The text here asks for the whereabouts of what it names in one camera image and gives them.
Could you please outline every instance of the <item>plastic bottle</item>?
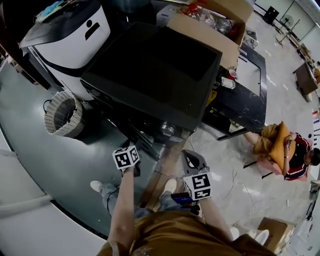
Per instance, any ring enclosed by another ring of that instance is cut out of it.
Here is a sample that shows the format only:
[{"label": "plastic bottle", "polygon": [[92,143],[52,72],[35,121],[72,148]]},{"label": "plastic bottle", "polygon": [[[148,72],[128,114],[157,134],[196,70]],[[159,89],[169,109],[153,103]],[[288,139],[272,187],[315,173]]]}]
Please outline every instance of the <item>plastic bottle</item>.
[{"label": "plastic bottle", "polygon": [[198,6],[196,3],[189,4],[189,10],[186,13],[191,18],[208,25],[209,27],[214,27],[215,19],[210,12],[204,10],[202,7]]}]

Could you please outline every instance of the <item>handle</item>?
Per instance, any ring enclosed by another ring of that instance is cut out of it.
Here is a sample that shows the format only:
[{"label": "handle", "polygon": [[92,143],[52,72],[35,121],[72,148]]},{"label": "handle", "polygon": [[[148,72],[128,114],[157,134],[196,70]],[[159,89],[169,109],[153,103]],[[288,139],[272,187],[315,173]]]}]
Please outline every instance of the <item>handle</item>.
[{"label": "handle", "polygon": [[47,100],[43,103],[43,111],[44,111],[45,114],[47,113],[47,111],[46,111],[46,109],[45,109],[45,104],[46,104],[47,102],[52,102],[52,99],[47,99]]}]

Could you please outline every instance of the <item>black hair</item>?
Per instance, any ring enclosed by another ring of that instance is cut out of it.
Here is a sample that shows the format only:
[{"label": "black hair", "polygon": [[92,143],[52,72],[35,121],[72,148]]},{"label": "black hair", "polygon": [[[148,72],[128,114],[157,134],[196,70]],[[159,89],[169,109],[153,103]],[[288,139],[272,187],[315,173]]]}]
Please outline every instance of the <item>black hair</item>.
[{"label": "black hair", "polygon": [[313,156],[311,158],[311,164],[313,166],[317,166],[318,164],[320,164],[320,149],[319,148],[313,149]]}]

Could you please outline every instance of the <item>white sneaker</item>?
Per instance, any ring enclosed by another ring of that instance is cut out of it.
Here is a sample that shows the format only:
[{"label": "white sneaker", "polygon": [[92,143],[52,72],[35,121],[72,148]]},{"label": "white sneaker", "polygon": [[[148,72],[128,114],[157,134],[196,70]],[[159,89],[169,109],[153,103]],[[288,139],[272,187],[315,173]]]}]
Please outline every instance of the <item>white sneaker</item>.
[{"label": "white sneaker", "polygon": [[98,193],[100,193],[100,188],[103,184],[100,181],[97,180],[93,180],[90,182],[90,186],[94,191],[97,191]]},{"label": "white sneaker", "polygon": [[167,191],[173,194],[176,188],[177,188],[177,181],[174,178],[171,178],[166,182],[162,194],[164,194]]}]

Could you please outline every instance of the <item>white floor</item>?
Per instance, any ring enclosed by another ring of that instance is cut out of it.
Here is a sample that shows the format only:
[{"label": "white floor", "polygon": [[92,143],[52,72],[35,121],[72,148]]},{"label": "white floor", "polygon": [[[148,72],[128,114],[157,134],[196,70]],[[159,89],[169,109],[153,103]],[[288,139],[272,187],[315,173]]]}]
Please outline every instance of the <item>white floor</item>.
[{"label": "white floor", "polygon": [[[267,110],[266,124],[284,121],[291,131],[299,132],[305,138],[313,134],[312,109],[317,109],[317,96],[306,102],[296,88],[295,75],[303,61],[294,47],[287,41],[282,48],[276,42],[277,32],[253,13],[248,24],[257,32],[259,45],[256,51],[266,61]],[[238,136],[225,141],[215,139],[216,131],[208,126],[200,127],[192,136],[195,151],[206,159],[214,173],[214,197],[229,225],[240,222],[256,228],[263,217],[297,222],[308,209],[309,182],[284,181],[283,176],[270,175],[252,165],[252,146],[244,137]],[[187,149],[192,149],[187,142]],[[177,176],[181,175],[181,163],[176,165]]]}]

